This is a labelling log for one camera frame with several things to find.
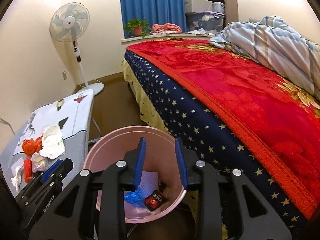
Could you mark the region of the blue striped duvet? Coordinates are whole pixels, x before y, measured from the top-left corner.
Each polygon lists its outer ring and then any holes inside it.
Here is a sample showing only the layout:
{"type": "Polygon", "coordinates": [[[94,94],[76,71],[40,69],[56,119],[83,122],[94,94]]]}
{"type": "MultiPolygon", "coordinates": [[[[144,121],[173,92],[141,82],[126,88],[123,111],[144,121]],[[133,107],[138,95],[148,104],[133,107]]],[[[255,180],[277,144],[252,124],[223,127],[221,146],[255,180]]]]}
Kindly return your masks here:
{"type": "Polygon", "coordinates": [[[282,18],[232,22],[210,45],[250,58],[319,98],[319,44],[291,28],[282,18]]]}

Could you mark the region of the red floral blanket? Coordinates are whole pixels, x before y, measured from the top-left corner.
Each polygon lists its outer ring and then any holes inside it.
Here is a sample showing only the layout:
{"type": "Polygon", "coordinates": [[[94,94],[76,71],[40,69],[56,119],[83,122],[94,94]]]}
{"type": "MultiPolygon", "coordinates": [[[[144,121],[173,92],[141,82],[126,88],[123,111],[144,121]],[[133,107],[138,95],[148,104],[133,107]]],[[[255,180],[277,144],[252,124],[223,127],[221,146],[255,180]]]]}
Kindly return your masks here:
{"type": "Polygon", "coordinates": [[[319,207],[319,103],[275,72],[204,40],[127,47],[184,87],[234,132],[306,219],[319,207]]]}

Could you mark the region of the clear plastic bag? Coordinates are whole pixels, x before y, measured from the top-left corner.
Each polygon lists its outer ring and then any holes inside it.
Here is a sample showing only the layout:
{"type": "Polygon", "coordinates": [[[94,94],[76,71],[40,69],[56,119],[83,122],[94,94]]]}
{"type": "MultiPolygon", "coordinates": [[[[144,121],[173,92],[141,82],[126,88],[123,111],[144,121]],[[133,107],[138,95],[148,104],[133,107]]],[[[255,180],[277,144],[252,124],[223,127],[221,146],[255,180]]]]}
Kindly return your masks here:
{"type": "Polygon", "coordinates": [[[31,157],[32,172],[46,171],[49,168],[49,161],[39,153],[34,153],[31,157]]]}

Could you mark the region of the yellow bed skirt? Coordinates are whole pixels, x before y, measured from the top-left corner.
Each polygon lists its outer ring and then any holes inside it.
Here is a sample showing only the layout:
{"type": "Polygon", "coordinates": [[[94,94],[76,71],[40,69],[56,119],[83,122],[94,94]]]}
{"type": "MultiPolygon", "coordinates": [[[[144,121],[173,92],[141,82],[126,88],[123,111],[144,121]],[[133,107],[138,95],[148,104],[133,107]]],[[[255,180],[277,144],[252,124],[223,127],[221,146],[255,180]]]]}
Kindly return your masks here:
{"type": "Polygon", "coordinates": [[[134,75],[130,65],[125,59],[123,59],[121,66],[123,69],[124,80],[127,81],[135,96],[136,102],[139,105],[140,119],[147,125],[160,129],[161,131],[169,134],[170,132],[165,126],[163,120],[157,113],[147,94],[144,92],[143,87],[134,75]]]}

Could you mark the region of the lavender paper sheet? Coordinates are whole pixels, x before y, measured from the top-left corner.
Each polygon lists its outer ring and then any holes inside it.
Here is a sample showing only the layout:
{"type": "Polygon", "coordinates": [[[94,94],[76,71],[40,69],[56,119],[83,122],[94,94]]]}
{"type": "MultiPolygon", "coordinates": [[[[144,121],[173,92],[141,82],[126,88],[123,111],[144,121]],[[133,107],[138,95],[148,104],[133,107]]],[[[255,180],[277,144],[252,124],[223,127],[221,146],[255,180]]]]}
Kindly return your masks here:
{"type": "Polygon", "coordinates": [[[147,198],[158,189],[158,173],[143,171],[139,187],[142,189],[144,197],[147,198]]]}

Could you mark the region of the navy star bed sheet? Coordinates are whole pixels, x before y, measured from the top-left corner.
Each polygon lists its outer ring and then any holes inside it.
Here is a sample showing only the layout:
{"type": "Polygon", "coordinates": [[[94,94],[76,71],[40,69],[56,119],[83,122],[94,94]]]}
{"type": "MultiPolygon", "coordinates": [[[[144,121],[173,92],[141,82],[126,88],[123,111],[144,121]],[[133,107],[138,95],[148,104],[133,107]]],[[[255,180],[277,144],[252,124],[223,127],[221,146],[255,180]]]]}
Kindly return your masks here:
{"type": "Polygon", "coordinates": [[[129,50],[124,59],[170,135],[222,174],[234,168],[244,172],[292,233],[306,227],[306,218],[224,121],[148,60],[129,50]]]}

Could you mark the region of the red crumpled wrapper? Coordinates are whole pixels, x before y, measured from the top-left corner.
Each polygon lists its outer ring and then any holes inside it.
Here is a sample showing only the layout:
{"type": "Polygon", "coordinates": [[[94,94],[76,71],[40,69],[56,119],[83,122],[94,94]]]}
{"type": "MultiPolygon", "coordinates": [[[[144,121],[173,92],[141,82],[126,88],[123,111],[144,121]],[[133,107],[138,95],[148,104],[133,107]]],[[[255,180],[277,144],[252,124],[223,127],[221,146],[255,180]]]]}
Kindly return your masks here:
{"type": "Polygon", "coordinates": [[[33,177],[33,171],[32,171],[32,161],[29,158],[26,158],[23,163],[24,168],[24,181],[26,183],[29,183],[33,177]]]}

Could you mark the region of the grey white printed table cloth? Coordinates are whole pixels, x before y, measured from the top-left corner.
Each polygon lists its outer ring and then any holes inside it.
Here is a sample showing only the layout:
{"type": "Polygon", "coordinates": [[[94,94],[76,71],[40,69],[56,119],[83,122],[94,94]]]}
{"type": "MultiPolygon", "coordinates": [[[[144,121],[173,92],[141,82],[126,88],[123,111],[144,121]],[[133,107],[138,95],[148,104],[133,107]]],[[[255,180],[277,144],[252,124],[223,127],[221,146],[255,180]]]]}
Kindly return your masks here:
{"type": "Polygon", "coordinates": [[[33,111],[29,120],[16,132],[1,152],[1,168],[13,196],[17,196],[18,192],[11,178],[15,175],[17,162],[25,158],[21,143],[24,139],[38,138],[47,126],[61,128],[65,153],[58,158],[61,160],[68,158],[73,162],[72,170],[62,181],[63,187],[66,187],[82,170],[88,152],[93,101],[93,90],[88,89],[33,111]]]}

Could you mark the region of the blue plastic bag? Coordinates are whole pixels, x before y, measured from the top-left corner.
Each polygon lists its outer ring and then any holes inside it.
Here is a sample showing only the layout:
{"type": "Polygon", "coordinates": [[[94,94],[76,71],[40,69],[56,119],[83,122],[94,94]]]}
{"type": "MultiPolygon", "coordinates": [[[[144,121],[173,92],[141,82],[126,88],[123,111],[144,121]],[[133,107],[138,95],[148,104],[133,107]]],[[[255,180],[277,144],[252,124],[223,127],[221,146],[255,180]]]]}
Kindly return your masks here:
{"type": "Polygon", "coordinates": [[[144,199],[145,197],[140,187],[134,192],[129,191],[126,194],[124,194],[124,200],[138,208],[143,208],[145,206],[144,199]]]}

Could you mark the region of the white cardboard box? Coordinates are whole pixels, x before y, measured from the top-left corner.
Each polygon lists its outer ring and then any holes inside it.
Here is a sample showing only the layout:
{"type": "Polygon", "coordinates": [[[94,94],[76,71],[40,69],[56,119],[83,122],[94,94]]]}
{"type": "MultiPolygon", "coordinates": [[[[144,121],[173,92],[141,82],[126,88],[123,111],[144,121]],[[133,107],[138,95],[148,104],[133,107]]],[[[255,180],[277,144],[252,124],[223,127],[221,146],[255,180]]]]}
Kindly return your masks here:
{"type": "Polygon", "coordinates": [[[213,3],[207,0],[184,0],[184,11],[186,14],[202,11],[212,11],[213,3]]]}

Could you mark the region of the pink plastic trash bin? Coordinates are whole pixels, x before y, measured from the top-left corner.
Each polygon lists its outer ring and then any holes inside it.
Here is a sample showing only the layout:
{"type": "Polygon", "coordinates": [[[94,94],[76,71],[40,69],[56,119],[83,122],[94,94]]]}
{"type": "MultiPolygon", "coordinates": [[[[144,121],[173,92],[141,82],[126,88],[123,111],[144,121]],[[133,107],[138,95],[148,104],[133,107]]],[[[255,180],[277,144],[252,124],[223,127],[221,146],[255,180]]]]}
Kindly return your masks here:
{"type": "Polygon", "coordinates": [[[142,224],[160,219],[174,210],[186,194],[178,170],[175,139],[160,129],[149,126],[127,126],[102,137],[89,151],[84,169],[99,172],[118,161],[127,161],[125,155],[133,152],[145,155],[140,168],[156,172],[160,183],[165,184],[163,196],[167,201],[155,211],[138,208],[124,201],[125,222],[142,224]]]}

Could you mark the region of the white standing fan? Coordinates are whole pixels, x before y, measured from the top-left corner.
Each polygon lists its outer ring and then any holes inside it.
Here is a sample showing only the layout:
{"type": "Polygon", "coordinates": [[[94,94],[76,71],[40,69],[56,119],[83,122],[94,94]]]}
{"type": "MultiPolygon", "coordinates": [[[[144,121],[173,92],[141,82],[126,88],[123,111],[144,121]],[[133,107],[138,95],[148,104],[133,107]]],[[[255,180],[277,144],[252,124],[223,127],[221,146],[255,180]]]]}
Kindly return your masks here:
{"type": "Polygon", "coordinates": [[[73,54],[84,81],[84,87],[80,92],[83,93],[84,91],[91,89],[93,90],[93,95],[96,96],[103,91],[104,84],[97,82],[90,85],[87,82],[84,75],[80,47],[78,45],[78,38],[84,34],[88,28],[89,22],[90,15],[86,6],[80,2],[67,3],[60,7],[52,16],[49,31],[55,40],[72,43],[73,54]]]}

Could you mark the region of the clear storage bin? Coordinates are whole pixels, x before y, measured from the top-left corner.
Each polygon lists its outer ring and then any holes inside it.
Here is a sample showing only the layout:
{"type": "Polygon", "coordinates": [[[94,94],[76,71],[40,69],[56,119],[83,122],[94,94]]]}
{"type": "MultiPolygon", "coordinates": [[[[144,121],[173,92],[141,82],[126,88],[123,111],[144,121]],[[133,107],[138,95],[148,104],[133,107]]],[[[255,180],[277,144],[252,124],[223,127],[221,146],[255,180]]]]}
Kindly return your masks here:
{"type": "Polygon", "coordinates": [[[223,29],[225,15],[214,11],[201,11],[186,14],[190,31],[203,29],[207,34],[219,33],[223,29]]]}

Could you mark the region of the potted green plant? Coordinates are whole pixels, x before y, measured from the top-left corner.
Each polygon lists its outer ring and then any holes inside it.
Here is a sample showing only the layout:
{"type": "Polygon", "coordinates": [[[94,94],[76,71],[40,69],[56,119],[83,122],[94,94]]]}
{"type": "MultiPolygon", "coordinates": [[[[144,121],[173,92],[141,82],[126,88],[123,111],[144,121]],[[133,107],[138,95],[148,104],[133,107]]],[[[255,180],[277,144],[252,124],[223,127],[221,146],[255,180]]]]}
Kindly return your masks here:
{"type": "Polygon", "coordinates": [[[125,24],[124,31],[134,37],[147,36],[151,34],[151,27],[148,20],[133,18],[125,24]]]}

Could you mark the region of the orange crumpled plastic bag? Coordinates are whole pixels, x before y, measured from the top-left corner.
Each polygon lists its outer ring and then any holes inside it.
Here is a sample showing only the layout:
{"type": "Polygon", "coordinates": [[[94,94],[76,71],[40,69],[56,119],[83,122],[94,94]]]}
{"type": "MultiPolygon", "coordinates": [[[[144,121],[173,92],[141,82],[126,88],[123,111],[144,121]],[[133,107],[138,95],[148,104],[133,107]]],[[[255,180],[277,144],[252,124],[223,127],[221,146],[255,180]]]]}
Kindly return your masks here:
{"type": "Polygon", "coordinates": [[[35,140],[33,138],[25,140],[22,143],[22,150],[28,157],[31,157],[34,153],[39,153],[42,150],[42,137],[35,140]]]}

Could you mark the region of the pink folded cloth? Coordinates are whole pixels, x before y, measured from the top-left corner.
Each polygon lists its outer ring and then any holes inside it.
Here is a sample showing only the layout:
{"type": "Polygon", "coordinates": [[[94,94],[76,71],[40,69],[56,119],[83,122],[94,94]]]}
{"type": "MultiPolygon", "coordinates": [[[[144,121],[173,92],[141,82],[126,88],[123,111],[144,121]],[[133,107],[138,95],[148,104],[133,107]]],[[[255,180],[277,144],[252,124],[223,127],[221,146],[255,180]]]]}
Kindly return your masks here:
{"type": "Polygon", "coordinates": [[[155,34],[180,34],[181,27],[173,23],[153,24],[152,31],[155,34]]]}

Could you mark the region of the black red snack packet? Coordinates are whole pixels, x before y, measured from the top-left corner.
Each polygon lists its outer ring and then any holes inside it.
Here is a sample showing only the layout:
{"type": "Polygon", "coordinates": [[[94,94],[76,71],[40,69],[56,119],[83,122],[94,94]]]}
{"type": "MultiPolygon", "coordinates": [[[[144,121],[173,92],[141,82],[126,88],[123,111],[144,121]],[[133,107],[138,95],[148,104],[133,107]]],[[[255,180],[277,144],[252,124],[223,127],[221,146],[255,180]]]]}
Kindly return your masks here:
{"type": "Polygon", "coordinates": [[[150,211],[155,211],[167,201],[168,199],[163,195],[163,193],[161,193],[159,190],[155,190],[152,194],[145,198],[144,205],[150,211]]]}

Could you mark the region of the small white tissue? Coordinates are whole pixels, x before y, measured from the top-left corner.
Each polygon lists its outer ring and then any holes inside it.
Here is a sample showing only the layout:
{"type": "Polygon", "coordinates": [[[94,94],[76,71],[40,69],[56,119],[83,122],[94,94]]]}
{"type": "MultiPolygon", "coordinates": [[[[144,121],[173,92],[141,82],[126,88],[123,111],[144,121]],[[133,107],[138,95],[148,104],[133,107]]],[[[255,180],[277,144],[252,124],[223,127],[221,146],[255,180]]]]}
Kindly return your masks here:
{"type": "Polygon", "coordinates": [[[14,172],[14,177],[11,178],[12,185],[14,186],[16,192],[20,191],[20,184],[21,184],[21,173],[23,171],[22,166],[16,166],[15,167],[15,172],[14,172]]]}

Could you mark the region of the white crumpled tissue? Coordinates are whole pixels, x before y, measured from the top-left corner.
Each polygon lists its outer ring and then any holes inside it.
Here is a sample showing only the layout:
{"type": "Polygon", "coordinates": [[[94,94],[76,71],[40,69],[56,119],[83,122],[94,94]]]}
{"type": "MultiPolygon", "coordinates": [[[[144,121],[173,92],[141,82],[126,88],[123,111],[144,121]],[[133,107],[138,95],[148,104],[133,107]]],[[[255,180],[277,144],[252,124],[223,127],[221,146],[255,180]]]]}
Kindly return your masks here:
{"type": "Polygon", "coordinates": [[[39,154],[45,158],[56,159],[63,155],[65,151],[60,127],[45,127],[42,132],[42,149],[39,154]]]}

